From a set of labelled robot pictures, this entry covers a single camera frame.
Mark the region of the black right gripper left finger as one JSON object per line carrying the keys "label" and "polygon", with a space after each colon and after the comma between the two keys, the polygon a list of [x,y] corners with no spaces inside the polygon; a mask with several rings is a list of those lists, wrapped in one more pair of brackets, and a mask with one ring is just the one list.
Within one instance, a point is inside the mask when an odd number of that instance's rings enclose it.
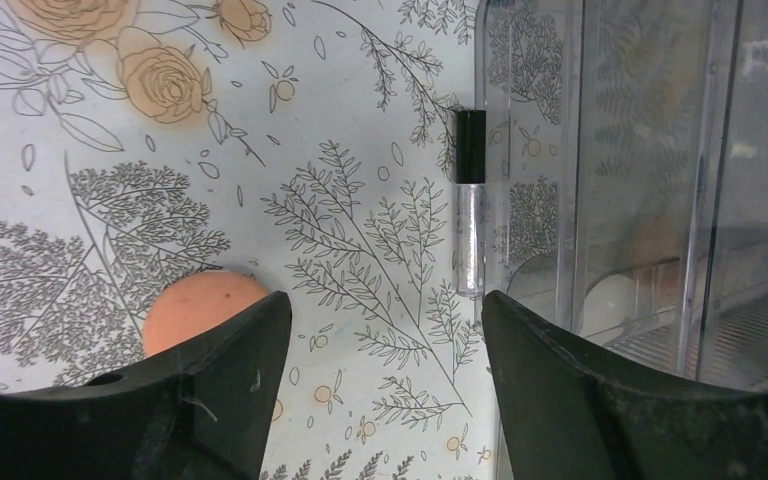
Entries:
{"label": "black right gripper left finger", "polygon": [[0,394],[0,479],[256,479],[291,336],[275,292],[82,386]]}

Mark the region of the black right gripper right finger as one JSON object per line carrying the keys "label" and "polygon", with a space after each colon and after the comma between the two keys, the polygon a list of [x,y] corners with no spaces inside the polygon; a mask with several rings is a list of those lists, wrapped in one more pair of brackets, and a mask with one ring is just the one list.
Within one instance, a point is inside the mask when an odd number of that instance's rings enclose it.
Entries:
{"label": "black right gripper right finger", "polygon": [[674,376],[501,291],[482,323],[517,479],[768,479],[768,392]]}

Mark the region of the clear acrylic organizer box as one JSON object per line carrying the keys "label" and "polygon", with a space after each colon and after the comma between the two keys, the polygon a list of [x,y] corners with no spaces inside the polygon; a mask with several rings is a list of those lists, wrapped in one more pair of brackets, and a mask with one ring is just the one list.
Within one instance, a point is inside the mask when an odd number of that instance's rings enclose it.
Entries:
{"label": "clear acrylic organizer box", "polygon": [[768,392],[768,1],[483,1],[487,294]]}

